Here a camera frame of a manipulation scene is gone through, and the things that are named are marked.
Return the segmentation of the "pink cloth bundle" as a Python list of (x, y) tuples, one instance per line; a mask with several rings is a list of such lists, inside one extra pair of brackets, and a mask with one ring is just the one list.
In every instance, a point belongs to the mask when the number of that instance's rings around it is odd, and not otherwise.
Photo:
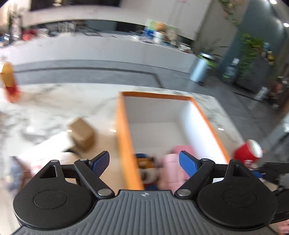
[(189, 145), (176, 145), (169, 154), (164, 156), (163, 167), (168, 184), (182, 185), (189, 179), (188, 174), (179, 163), (179, 154), (181, 151), (186, 151), (190, 154), (193, 153), (193, 149)]

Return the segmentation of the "brown white plush dog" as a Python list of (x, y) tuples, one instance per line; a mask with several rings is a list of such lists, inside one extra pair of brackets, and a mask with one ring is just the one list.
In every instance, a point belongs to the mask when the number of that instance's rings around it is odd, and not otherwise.
[(156, 158), (145, 153), (137, 153), (136, 159), (145, 190), (157, 191), (160, 174)]

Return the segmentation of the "small gold box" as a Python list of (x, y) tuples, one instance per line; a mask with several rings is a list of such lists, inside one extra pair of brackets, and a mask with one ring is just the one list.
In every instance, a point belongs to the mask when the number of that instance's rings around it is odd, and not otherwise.
[(68, 129), (76, 147), (84, 152), (93, 147), (96, 133), (94, 128), (84, 119), (80, 117), (74, 119), (69, 123)]

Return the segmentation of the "white glasses box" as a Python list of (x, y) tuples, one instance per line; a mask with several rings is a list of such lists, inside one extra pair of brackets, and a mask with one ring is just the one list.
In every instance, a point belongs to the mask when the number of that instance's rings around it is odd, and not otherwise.
[(21, 146), (15, 153), (15, 156), (21, 159), (31, 159), (43, 156), (49, 156), (51, 154), (58, 154), (75, 147), (74, 141), (70, 137), (69, 131), (61, 131), (43, 142), (31, 145)]

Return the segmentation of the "red mug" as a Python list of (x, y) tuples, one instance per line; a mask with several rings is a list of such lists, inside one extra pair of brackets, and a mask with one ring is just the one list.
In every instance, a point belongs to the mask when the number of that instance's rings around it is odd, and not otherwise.
[(244, 165), (252, 165), (263, 157), (263, 150), (255, 140), (247, 140), (234, 152), (234, 160), (238, 160)]

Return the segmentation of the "orange cardboard box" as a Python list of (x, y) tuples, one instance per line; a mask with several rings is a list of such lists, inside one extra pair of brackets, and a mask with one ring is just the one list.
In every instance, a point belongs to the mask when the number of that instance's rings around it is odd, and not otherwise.
[(161, 158), (176, 145), (189, 145), (197, 158), (209, 158), (217, 164), (227, 164), (230, 160), (193, 97), (123, 91), (117, 101), (116, 131), (127, 189), (144, 189), (137, 153)]

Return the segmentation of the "silver trash bin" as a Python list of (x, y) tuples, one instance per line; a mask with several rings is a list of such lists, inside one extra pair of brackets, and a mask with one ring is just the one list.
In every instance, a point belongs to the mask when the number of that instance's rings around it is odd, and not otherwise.
[(210, 54), (199, 53), (191, 67), (190, 80), (203, 86), (208, 71), (215, 66), (216, 61), (217, 59)]

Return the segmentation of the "red yellow drink carton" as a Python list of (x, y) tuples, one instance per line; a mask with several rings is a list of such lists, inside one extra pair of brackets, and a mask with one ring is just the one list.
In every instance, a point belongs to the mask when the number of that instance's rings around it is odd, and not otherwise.
[(9, 102), (16, 103), (21, 96), (21, 91), (14, 75), (13, 66), (9, 62), (2, 62), (1, 66), (1, 79), (4, 84), (5, 96)]

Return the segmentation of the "small teddy bear decoration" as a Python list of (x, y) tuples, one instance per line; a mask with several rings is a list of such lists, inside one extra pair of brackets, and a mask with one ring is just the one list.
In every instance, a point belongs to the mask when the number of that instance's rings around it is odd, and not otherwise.
[(166, 33), (167, 25), (165, 23), (157, 22), (155, 31), (160, 33)]

